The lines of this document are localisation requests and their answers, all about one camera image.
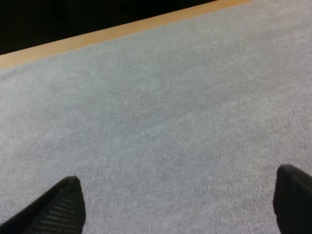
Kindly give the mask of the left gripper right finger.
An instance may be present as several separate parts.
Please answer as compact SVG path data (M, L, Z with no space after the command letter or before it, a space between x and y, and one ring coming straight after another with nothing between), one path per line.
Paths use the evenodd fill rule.
M273 209L282 234L312 232L312 176L282 164L276 172Z

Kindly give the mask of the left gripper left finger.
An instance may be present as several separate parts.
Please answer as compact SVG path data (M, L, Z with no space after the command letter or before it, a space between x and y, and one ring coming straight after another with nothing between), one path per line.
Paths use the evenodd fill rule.
M68 176L0 225L2 234L80 234L86 220L80 180Z

